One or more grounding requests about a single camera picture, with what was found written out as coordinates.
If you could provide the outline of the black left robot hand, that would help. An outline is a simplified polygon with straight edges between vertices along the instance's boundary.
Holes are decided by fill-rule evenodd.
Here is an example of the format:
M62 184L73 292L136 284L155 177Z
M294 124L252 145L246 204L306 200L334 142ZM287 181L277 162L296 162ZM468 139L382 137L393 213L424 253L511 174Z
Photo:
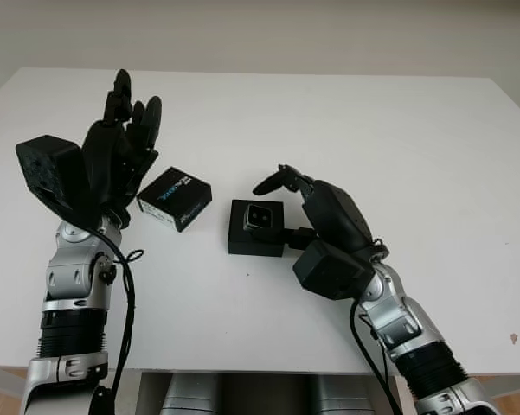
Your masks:
M90 189L100 209L127 227L127 207L158 157L155 143L162 117L162 100L132 101L130 74L118 70L108 92L104 115L95 121L82 145Z

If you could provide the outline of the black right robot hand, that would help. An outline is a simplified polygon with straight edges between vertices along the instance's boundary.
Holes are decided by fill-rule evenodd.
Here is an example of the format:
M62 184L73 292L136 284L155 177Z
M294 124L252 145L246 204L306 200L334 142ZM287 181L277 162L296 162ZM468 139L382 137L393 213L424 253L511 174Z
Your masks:
M305 215L323 241L364 259L387 253L375 242L363 214L343 189L281 164L278 171L254 187L253 194L266 195L279 188L302 195Z

